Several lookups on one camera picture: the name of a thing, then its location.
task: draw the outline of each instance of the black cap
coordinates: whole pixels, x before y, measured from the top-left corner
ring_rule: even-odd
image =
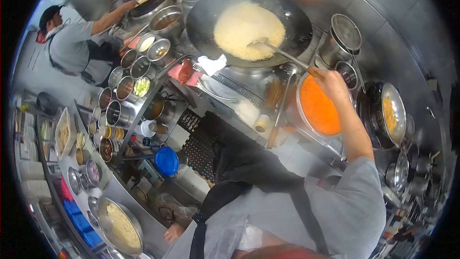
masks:
[[[52,5],[43,11],[43,14],[40,17],[40,22],[38,23],[38,27],[44,34],[46,34],[46,23],[50,21],[53,16],[61,10],[62,7],[63,5]]]

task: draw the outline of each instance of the gray shirt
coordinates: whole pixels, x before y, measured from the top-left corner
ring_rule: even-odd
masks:
[[[305,189],[329,252],[344,254],[350,259],[368,258],[386,221],[383,192],[374,162],[361,157],[349,163],[342,179],[329,191],[307,182]],[[246,219],[288,243],[316,249],[289,194],[266,194],[253,187],[206,221],[205,259],[231,258],[241,241]],[[192,221],[163,258],[189,258],[195,227]]]
[[[58,26],[49,31],[46,37],[56,34],[51,42],[50,53],[53,61],[61,65],[66,71],[79,75],[82,71],[88,72],[94,79],[94,85],[102,83],[112,70],[111,62],[89,59],[87,40],[91,39],[98,45],[107,41],[119,45],[121,39],[109,36],[91,36],[93,22],[74,23],[67,26]],[[48,45],[45,45],[45,56],[48,58]]]

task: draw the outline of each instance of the frying pan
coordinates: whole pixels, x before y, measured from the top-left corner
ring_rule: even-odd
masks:
[[[295,57],[307,49],[313,34],[310,20],[298,6],[288,0],[200,0],[191,9],[186,23],[190,41],[198,51],[212,60],[225,54],[227,65],[243,68],[262,69],[281,65],[287,61],[280,54],[264,60],[243,60],[217,46],[214,40],[216,21],[227,7],[242,1],[258,3],[281,20],[286,28],[286,35],[280,49]]]

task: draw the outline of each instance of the blue container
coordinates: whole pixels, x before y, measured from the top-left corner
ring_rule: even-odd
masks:
[[[89,247],[93,248],[102,242],[101,237],[95,231],[89,231],[83,233],[83,240],[88,244]]]
[[[83,234],[89,231],[93,231],[91,225],[89,225],[89,222],[86,220],[83,214],[72,215],[71,217],[72,217],[72,222],[75,225],[75,228],[78,230],[80,234]]]
[[[78,208],[77,203],[75,203],[75,201],[64,200],[63,205],[68,215],[81,214],[81,211]]]

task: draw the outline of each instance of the pink cloth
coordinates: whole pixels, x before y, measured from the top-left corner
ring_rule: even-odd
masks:
[[[179,72],[181,68],[182,64],[174,66],[170,69],[170,71],[168,71],[168,75],[177,80],[179,78]],[[201,76],[203,76],[203,73],[194,71],[190,79],[187,80],[187,82],[185,83],[185,85],[196,86],[196,84],[198,83],[198,78],[201,78]]]

